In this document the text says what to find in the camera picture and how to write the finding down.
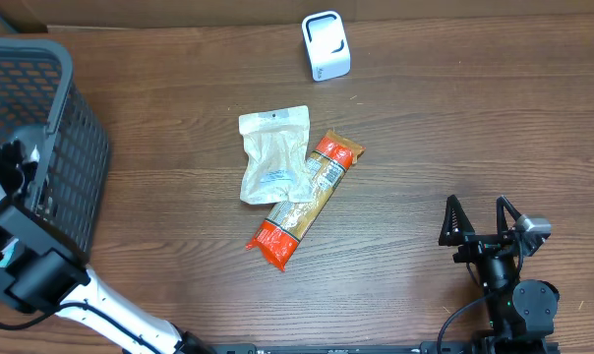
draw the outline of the wooden table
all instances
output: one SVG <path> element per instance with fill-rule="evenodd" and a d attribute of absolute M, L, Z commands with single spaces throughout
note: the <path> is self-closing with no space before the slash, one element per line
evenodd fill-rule
<path fill-rule="evenodd" d="M 594 16 L 347 24 L 352 71 L 314 84 L 298 25 L 38 35 L 114 143 L 91 264 L 211 343 L 411 344 L 479 296 L 438 247 L 446 197 L 477 231 L 494 202 L 554 224 L 524 278 L 562 292 L 564 353 L 594 353 Z M 270 206 L 239 189 L 244 113 L 307 104 L 367 147 L 286 273 L 244 246 Z M 23 317 L 0 306 L 0 318 Z M 487 326 L 483 310 L 446 338 Z M 79 324 L 0 331 L 0 353 L 118 353 Z"/>

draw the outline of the crinkled plastic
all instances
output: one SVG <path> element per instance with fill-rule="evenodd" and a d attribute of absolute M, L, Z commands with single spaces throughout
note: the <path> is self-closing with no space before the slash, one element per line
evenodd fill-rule
<path fill-rule="evenodd" d="M 249 155 L 240 199 L 250 205 L 312 201 L 306 168 L 308 107 L 246 114 L 239 123 Z"/>

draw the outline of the plastic wrapper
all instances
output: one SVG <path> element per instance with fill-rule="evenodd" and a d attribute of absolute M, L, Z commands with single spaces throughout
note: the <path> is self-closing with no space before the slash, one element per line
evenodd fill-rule
<path fill-rule="evenodd" d="M 251 205 L 310 202 L 312 187 L 305 163 L 308 107 L 245 114 L 239 125 L 249 155 L 240 200 Z"/>
<path fill-rule="evenodd" d="M 273 207 L 247 245 L 259 247 L 269 263 L 284 271 L 286 263 L 299 246 L 341 179 L 365 149 L 332 130 L 327 131 L 310 154 L 314 200 L 309 203 L 281 202 Z"/>

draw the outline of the red and orange wrapper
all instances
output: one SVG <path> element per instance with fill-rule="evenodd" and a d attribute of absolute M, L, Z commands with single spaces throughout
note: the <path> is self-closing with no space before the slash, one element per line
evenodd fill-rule
<path fill-rule="evenodd" d="M 247 244 L 247 250 L 260 248 L 267 261 L 284 271 L 306 232 L 326 205 L 347 170 L 365 151 L 364 147 L 327 131 L 310 154 L 306 166 L 310 171 L 315 199 L 309 203 L 280 202 Z"/>

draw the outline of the black wire basket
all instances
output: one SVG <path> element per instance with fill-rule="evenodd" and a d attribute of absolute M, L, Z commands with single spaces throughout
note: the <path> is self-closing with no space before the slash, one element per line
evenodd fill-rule
<path fill-rule="evenodd" d="M 38 161 L 25 207 L 88 254 L 110 145 L 72 74 L 58 43 L 0 38 L 0 144 L 27 142 Z"/>

